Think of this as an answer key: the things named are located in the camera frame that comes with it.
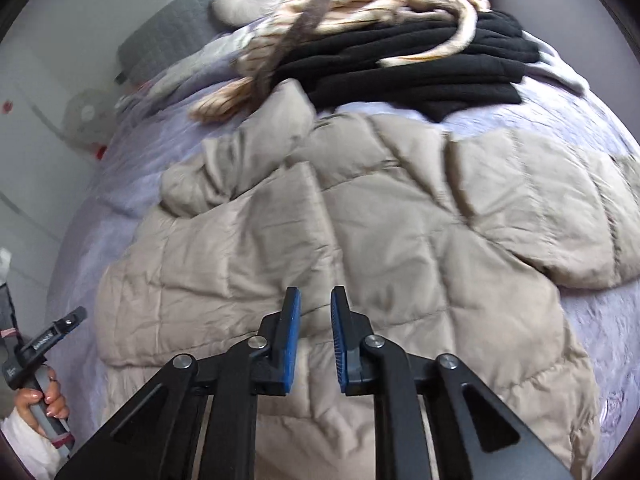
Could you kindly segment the left hand pink nails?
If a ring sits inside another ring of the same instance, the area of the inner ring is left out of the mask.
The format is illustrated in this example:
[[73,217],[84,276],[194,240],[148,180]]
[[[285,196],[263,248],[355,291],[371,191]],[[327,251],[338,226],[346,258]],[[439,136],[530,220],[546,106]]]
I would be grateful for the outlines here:
[[47,433],[40,426],[30,410],[32,405],[37,405],[40,401],[46,404],[46,413],[49,418],[66,419],[70,414],[70,409],[66,405],[65,396],[61,391],[61,386],[56,380],[55,370],[46,366],[49,385],[45,392],[31,388],[23,388],[15,391],[14,406],[17,414],[26,422],[29,428],[38,432],[40,436],[47,437]]

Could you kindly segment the white sleeve forearm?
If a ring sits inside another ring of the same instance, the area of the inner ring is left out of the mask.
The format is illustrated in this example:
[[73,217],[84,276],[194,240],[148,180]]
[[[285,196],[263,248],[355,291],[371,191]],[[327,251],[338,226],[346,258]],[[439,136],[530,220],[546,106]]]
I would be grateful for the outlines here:
[[1,423],[1,471],[12,479],[53,479],[62,456],[16,408]]

